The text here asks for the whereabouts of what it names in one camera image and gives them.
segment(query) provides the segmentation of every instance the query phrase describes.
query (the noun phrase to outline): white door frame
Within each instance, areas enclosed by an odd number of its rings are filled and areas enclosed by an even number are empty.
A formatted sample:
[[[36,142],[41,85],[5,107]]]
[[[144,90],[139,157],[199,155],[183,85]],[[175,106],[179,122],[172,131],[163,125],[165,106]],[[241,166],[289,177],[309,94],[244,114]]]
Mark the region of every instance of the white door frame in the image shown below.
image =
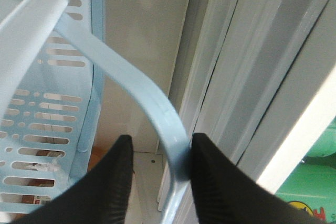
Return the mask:
[[[230,1],[216,16],[227,2],[209,0],[180,116],[237,163],[328,0]],[[195,223],[192,205],[189,192],[175,223]]]

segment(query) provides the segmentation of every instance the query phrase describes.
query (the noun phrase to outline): ventilation slot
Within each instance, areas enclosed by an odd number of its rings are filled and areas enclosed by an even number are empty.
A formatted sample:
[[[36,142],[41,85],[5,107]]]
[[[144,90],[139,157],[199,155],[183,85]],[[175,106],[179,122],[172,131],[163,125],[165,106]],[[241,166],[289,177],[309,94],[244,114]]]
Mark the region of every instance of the ventilation slot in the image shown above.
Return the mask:
[[[19,169],[19,170],[30,170],[28,166],[36,165],[36,163],[28,163],[28,162],[13,162],[12,168],[13,169]]]
[[[82,1],[81,0],[70,0],[68,5],[79,7],[79,6],[82,6]]]
[[[58,157],[65,156],[65,152],[62,151],[51,151],[44,149],[34,149],[34,148],[20,148],[19,153],[27,156],[39,156],[39,157]]]
[[[49,37],[47,43],[50,44],[70,44],[66,39],[61,37]]]
[[[83,16],[81,14],[79,14],[79,13],[67,13],[67,14],[69,14],[69,16],[71,18],[73,18],[74,20],[80,21],[80,20],[83,19]]]
[[[0,138],[5,138],[7,136],[7,132],[0,131]]]
[[[15,91],[16,95],[22,95],[24,97],[28,96],[30,94],[30,92],[28,90],[24,90],[24,89],[17,89]]]
[[[71,127],[60,126],[60,125],[51,125],[51,124],[41,124],[41,123],[32,123],[29,128],[32,130],[39,131],[56,131],[56,132],[71,132]]]
[[[79,51],[69,49],[47,48],[46,53],[50,55],[83,56]]]
[[[63,66],[63,67],[84,67],[85,63],[83,61],[73,61],[73,60],[48,60],[48,64],[51,66]]]
[[[14,109],[7,109],[6,110],[6,115],[19,115],[20,110],[14,110]]]
[[[37,136],[37,135],[26,135],[24,137],[25,141],[46,143],[46,144],[68,144],[69,140],[67,138],[57,138],[57,137],[47,137],[47,136]]]
[[[49,113],[36,113],[35,118],[45,120],[66,121],[66,122],[74,122],[76,120],[74,116],[49,114]]]
[[[46,99],[58,100],[58,101],[69,101],[69,102],[81,102],[82,101],[81,97],[72,97],[72,96],[64,95],[64,94],[45,93],[43,97]]]
[[[68,106],[54,103],[42,102],[39,104],[42,109],[51,109],[51,110],[64,110],[64,111],[79,111],[77,106]]]
[[[4,126],[4,127],[10,127],[14,124],[14,121],[12,120],[2,120],[1,122],[1,126]]]
[[[12,105],[23,105],[26,102],[24,100],[21,100],[21,99],[11,99],[10,103]]]
[[[0,194],[3,202],[7,203],[24,203],[24,204],[39,204],[45,205],[51,198],[49,196],[34,196],[22,194]]]
[[[7,177],[5,178],[4,182],[8,185],[22,186],[23,179],[29,179],[29,178]],[[29,183],[29,186],[41,186],[41,187],[53,187],[54,185],[55,185],[54,180],[40,179],[40,178],[34,178],[34,183]]]

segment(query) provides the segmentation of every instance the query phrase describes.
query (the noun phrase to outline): white cabinet panel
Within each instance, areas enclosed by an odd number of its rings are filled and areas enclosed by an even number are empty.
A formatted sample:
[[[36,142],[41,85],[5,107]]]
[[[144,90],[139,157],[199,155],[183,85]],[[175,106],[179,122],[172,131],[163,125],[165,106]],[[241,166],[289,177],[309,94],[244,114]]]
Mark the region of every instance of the white cabinet panel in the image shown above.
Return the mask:
[[[168,95],[188,0],[106,0],[106,43],[147,74]],[[132,98],[106,81],[97,144],[120,134],[138,152],[155,152],[157,135]]]

